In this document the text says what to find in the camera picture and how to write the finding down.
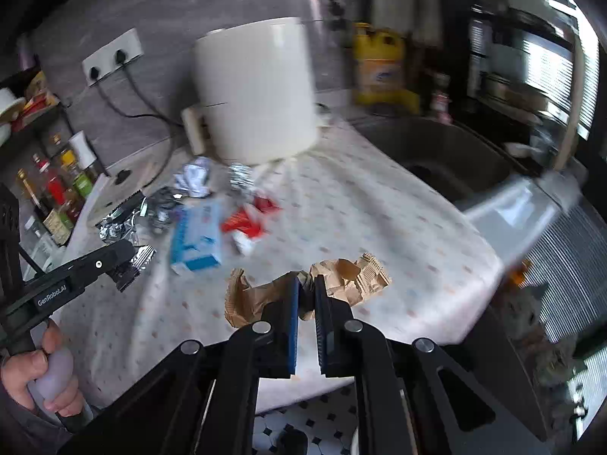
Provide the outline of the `left hand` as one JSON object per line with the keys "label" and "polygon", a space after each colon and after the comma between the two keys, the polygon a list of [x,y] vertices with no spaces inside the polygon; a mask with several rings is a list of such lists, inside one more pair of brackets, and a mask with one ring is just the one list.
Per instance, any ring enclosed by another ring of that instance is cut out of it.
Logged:
{"label": "left hand", "polygon": [[[16,404],[30,412],[35,411],[36,405],[28,390],[28,384],[46,373],[47,356],[62,347],[62,333],[55,322],[48,319],[40,349],[13,355],[6,359],[1,367],[1,382],[9,397]],[[84,398],[79,390],[77,378],[73,376],[57,397],[45,400],[44,407],[47,411],[59,414],[64,418],[80,414],[84,407]]]}

